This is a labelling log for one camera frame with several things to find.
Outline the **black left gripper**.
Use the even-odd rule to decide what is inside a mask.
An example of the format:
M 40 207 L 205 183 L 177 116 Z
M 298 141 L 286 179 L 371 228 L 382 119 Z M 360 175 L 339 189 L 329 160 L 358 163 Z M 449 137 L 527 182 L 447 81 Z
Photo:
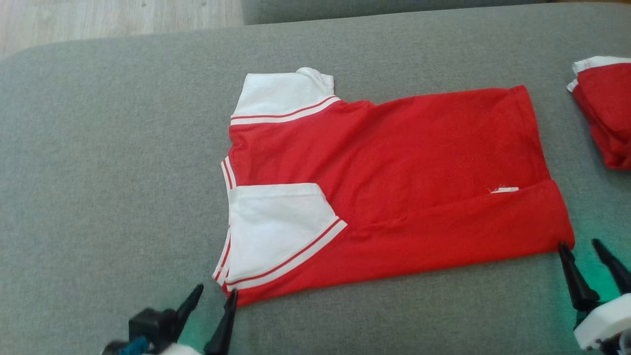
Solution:
M 129 320 L 128 340 L 109 342 L 101 355 L 202 355 L 190 346 L 179 344 L 178 340 L 191 313 L 196 310 L 203 290 L 203 284 L 196 285 L 177 310 L 142 310 Z M 229 354 L 237 301 L 238 290 L 235 288 L 227 297 L 223 317 L 205 345 L 204 355 Z

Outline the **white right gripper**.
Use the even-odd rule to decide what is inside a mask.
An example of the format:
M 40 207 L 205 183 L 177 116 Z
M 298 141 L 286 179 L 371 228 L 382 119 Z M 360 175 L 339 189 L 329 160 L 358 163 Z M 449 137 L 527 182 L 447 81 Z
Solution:
M 560 242 L 559 257 L 572 306 L 578 312 L 590 312 L 574 329 L 575 339 L 584 350 L 596 349 L 606 341 L 614 341 L 615 345 L 621 346 L 621 351 L 631 351 L 626 343 L 631 341 L 631 271 L 600 240 L 593 239 L 592 245 L 624 295 L 598 306 L 599 294 L 582 276 L 568 245 Z

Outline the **large grey sofa ottoman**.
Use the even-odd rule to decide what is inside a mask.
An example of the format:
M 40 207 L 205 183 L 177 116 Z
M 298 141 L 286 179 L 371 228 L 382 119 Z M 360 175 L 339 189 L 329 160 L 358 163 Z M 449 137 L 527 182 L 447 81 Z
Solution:
M 245 75 L 312 67 L 347 101 L 523 84 L 579 269 L 631 268 L 631 172 L 607 169 L 566 85 L 631 58 L 631 6 L 541 3 L 65 42 L 0 62 L 0 355 L 99 355 L 146 307 L 205 284 L 181 342 L 211 338 L 227 229 L 219 164 Z M 321 288 L 238 310 L 231 355 L 587 355 L 555 253 Z

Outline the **red white sports shirt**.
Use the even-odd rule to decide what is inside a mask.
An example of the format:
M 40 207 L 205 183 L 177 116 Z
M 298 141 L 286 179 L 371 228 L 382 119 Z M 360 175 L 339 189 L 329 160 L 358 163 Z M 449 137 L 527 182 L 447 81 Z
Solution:
M 313 68 L 250 73 L 228 135 L 213 277 L 239 305 L 575 244 L 524 86 L 350 103 Z

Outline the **grey sofa seat cushion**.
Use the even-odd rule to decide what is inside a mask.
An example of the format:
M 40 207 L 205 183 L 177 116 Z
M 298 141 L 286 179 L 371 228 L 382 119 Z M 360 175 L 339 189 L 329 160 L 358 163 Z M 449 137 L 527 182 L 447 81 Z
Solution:
M 240 0 L 245 25 L 304 22 L 468 7 L 587 1 L 631 3 L 631 0 Z

